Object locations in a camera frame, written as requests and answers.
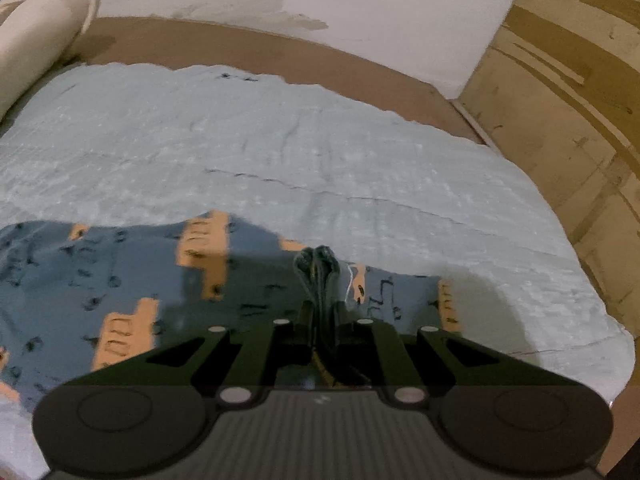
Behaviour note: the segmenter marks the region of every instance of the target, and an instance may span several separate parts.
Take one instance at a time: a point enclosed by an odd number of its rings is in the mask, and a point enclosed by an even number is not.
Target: blue and orange garment
[[[313,251],[222,211],[163,226],[5,227],[0,394],[32,412],[59,384],[208,326],[244,332],[293,319],[310,293],[399,333],[425,324],[458,330],[438,277],[335,260],[330,290],[313,292],[299,265]]]

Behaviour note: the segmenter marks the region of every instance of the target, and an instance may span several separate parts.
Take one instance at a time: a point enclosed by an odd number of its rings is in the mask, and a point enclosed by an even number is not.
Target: white sheet
[[[0,139],[0,227],[161,224],[226,210],[345,260],[439,274],[467,338],[606,400],[620,393],[632,337],[516,166],[318,86],[247,76],[119,64],[59,74],[24,99]],[[3,431],[28,440],[27,425],[3,413]],[[23,458],[22,441],[0,434],[6,441],[0,462],[25,478],[44,471],[37,454]]]

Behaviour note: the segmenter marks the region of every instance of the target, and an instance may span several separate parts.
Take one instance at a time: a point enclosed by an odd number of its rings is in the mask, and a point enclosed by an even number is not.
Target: folded cloth
[[[32,412],[91,370],[214,325],[293,320],[305,301],[328,348],[338,309],[415,333],[442,326],[439,299],[437,277],[338,261],[222,211],[164,226],[14,224],[0,230],[0,394]],[[276,380],[313,386],[319,372],[292,365]]]
[[[74,44],[100,0],[0,0],[0,121]]]

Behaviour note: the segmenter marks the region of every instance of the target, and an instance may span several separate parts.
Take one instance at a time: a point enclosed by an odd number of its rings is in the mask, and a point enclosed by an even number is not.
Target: silver rivet
[[[424,400],[426,394],[420,388],[405,386],[404,388],[398,388],[396,390],[395,397],[396,400],[404,402],[405,404],[415,404],[416,402]]]
[[[240,386],[233,386],[231,388],[225,388],[220,392],[220,399],[228,402],[229,404],[242,404],[251,399],[251,392],[246,388]]]

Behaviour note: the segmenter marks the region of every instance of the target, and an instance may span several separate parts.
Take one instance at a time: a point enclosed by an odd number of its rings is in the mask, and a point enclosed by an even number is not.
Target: gray gripper base
[[[374,392],[273,391],[226,412],[187,458],[145,480],[505,480],[455,453],[423,413]],[[585,468],[562,480],[598,480]],[[47,480],[80,480],[52,472]]]

